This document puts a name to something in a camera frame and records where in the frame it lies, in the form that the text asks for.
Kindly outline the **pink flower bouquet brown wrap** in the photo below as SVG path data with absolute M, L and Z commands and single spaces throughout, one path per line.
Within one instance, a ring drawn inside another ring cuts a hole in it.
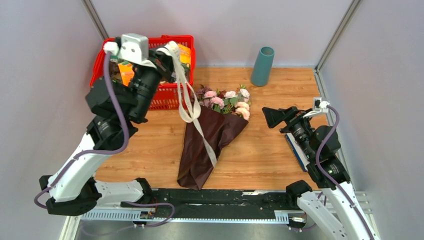
M 244 85 L 212 90 L 201 85 L 190 97 L 195 115 L 186 121 L 177 183 L 199 191 L 216 168 L 222 150 L 248 125 L 251 96 Z

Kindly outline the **white printed ribbon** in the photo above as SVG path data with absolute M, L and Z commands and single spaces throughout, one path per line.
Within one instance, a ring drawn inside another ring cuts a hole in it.
M 172 58 L 174 72 L 175 72 L 175 82 L 177 84 L 177 95 L 178 95 L 178 111 L 181 119 L 186 123 L 192 123 L 200 134 L 206 153 L 209 157 L 209 160 L 213 167 L 217 164 L 217 157 L 212 147 L 205 139 L 202 127 L 199 122 L 199 117 L 201 115 L 201 106 L 197 99 L 194 100 L 194 103 L 191 102 L 190 93 L 194 92 L 193 87 L 189 84 L 185 70 L 181 65 L 180 61 L 180 50 L 179 46 L 175 41 L 169 41 L 162 47 L 157 49 L 159 52 L 164 53 L 166 56 Z

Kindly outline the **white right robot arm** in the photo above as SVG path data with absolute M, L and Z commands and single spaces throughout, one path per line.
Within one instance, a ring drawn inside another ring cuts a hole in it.
M 272 129 L 282 122 L 286 124 L 279 132 L 294 137 L 295 143 L 308 160 L 307 173 L 330 201 L 337 215 L 334 216 L 320 202 L 304 180 L 286 187 L 286 205 L 294 210 L 303 210 L 333 240 L 377 240 L 379 236 L 366 218 L 355 195 L 351 178 L 336 155 L 341 148 L 336 132 L 340 115 L 330 105 L 325 109 L 334 112 L 334 125 L 313 128 L 310 124 L 313 112 L 311 108 L 262 108 L 268 128 Z

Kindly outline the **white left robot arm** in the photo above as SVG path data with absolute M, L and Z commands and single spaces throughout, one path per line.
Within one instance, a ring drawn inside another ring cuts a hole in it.
M 110 53 L 104 57 L 103 76 L 86 96 L 94 113 L 79 145 L 63 167 L 39 179 L 45 203 L 34 203 L 51 215 L 80 216 L 98 205 L 147 207 L 153 201 L 152 189 L 144 178 L 129 182 L 95 179 L 98 168 L 111 156 L 123 152 L 147 121 L 146 114 L 162 80 L 172 81 L 178 59 L 165 48 L 151 49 L 146 58 L 133 62 L 135 74 L 129 85 L 115 82 L 109 75 Z

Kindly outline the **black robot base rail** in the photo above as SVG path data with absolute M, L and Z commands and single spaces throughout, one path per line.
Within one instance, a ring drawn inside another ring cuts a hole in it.
M 302 214 L 292 191 L 158 188 L 142 203 L 98 205 L 80 217 L 83 220 L 186 223 L 292 224 Z

